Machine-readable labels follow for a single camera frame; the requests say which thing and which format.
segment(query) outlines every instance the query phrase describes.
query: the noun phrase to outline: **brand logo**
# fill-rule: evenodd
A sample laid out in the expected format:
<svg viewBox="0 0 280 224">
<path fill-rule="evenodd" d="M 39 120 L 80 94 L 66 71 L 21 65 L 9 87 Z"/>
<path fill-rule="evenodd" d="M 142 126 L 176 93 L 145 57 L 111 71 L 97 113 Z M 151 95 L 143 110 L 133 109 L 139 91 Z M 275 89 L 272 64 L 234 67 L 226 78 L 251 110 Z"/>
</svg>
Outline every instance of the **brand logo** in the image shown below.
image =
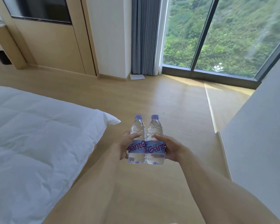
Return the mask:
<svg viewBox="0 0 280 224">
<path fill-rule="evenodd" d="M 164 149 L 165 149 L 165 144 L 164 143 L 162 143 L 160 145 L 154 144 L 153 146 L 148 147 L 148 152 L 149 153 L 154 153 L 154 152 L 162 151 Z"/>
<path fill-rule="evenodd" d="M 139 149 L 142 149 L 142 150 L 145 150 L 146 149 L 146 141 L 141 141 L 139 143 L 131 143 L 131 145 L 129 146 L 129 152 L 132 152 L 132 151 L 136 151 L 136 150 L 139 150 Z"/>
</svg>

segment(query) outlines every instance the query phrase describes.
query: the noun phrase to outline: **blue-gray pleated curtain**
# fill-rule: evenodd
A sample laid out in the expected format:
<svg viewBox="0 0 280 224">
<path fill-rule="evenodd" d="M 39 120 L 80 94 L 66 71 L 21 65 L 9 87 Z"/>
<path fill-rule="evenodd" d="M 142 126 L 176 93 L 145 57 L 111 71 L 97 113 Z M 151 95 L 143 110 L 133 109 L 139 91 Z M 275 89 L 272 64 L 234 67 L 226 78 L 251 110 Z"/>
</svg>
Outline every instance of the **blue-gray pleated curtain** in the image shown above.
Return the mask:
<svg viewBox="0 0 280 224">
<path fill-rule="evenodd" d="M 161 0 L 132 2 L 132 72 L 154 75 Z"/>
</svg>

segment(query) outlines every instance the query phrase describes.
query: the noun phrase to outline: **person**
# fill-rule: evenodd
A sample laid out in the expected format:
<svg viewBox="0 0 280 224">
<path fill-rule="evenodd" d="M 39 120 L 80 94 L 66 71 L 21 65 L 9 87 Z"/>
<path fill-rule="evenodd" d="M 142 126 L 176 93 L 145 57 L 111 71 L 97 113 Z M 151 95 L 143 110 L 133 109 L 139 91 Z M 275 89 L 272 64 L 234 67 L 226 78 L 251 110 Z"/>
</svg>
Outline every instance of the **person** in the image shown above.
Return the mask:
<svg viewBox="0 0 280 224">
<path fill-rule="evenodd" d="M 125 132 L 55 205 L 43 224 L 103 223 L 115 185 L 119 160 L 141 133 Z M 193 152 L 169 136 L 154 135 L 166 144 L 166 158 L 178 162 L 206 224 L 280 223 L 254 195 L 211 170 Z"/>
</svg>

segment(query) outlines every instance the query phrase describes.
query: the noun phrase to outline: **person's right hand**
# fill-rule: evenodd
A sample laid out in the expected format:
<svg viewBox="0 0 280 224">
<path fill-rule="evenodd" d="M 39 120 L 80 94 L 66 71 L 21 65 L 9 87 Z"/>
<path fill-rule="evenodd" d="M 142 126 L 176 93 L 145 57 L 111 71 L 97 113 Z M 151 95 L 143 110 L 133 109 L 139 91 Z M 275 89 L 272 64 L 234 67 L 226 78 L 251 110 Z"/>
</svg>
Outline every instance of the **person's right hand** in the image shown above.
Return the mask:
<svg viewBox="0 0 280 224">
<path fill-rule="evenodd" d="M 166 159 L 178 162 L 178 157 L 181 155 L 181 153 L 185 149 L 188 149 L 184 147 L 182 143 L 179 143 L 177 140 L 175 140 L 173 137 L 169 137 L 166 135 L 161 136 L 158 134 L 154 134 L 152 137 L 165 143 Z"/>
</svg>

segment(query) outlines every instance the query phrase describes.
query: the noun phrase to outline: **forearm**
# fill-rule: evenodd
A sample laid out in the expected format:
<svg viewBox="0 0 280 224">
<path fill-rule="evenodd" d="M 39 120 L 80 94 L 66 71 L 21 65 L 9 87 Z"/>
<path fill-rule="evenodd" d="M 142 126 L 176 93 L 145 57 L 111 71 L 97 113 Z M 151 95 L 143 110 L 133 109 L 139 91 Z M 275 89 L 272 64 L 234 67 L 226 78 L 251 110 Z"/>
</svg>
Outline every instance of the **forearm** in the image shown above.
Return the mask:
<svg viewBox="0 0 280 224">
<path fill-rule="evenodd" d="M 206 224 L 280 223 L 255 196 L 204 165 L 188 148 L 178 162 Z"/>
<path fill-rule="evenodd" d="M 113 144 L 49 213 L 43 224 L 100 223 L 113 194 L 120 150 Z"/>
</svg>

